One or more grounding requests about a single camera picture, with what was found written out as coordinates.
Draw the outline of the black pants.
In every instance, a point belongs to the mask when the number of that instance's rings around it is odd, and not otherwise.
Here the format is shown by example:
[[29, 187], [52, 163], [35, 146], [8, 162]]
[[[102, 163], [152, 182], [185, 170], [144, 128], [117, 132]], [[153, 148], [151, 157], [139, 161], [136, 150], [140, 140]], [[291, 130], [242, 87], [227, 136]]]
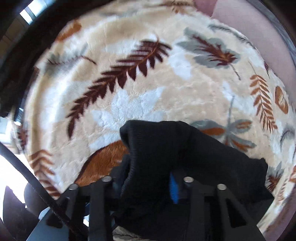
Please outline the black pants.
[[120, 137], [128, 154], [112, 171], [115, 222], [142, 238], [184, 240], [188, 206], [171, 199], [173, 172], [203, 185], [226, 185], [256, 225], [273, 202], [264, 159], [251, 159], [184, 122], [129, 120]]

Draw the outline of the leaf pattern fleece blanket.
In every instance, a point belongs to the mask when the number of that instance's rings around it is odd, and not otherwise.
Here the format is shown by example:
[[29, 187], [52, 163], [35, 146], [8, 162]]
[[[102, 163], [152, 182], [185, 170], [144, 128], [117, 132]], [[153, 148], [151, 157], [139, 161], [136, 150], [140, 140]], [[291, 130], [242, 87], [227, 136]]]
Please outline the leaf pattern fleece blanket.
[[22, 146], [52, 197], [109, 173], [126, 121], [183, 121], [266, 159], [267, 239], [292, 219], [295, 95], [248, 37], [195, 1], [115, 1], [75, 17], [33, 67]]

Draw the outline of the pink sofa backrest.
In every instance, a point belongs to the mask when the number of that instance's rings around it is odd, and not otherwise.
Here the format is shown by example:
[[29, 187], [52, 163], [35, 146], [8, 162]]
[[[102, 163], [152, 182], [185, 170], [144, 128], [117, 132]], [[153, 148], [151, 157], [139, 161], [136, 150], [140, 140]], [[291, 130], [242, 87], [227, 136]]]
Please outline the pink sofa backrest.
[[247, 1], [195, 1], [197, 9], [250, 39], [263, 59], [295, 95], [295, 65], [287, 45], [271, 21]]

